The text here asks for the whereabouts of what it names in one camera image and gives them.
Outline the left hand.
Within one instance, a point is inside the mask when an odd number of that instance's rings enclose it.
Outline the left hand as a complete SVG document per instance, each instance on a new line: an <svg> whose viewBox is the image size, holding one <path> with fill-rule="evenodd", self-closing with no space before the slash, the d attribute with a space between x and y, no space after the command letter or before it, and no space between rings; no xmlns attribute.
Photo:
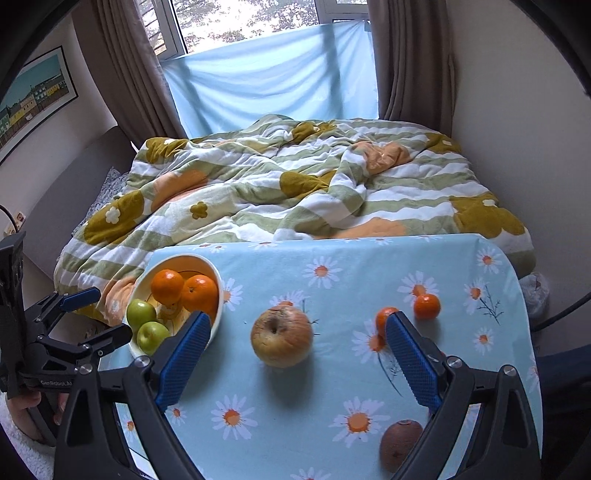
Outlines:
<svg viewBox="0 0 591 480"><path fill-rule="evenodd" d="M68 397L67 393L58 394L57 407L53 415L56 425L61 424ZM8 399L6 404L14 424L32 440L43 443L43 436L28 412L29 409L38 406L41 398L42 394L38 391L28 392Z"/></svg>

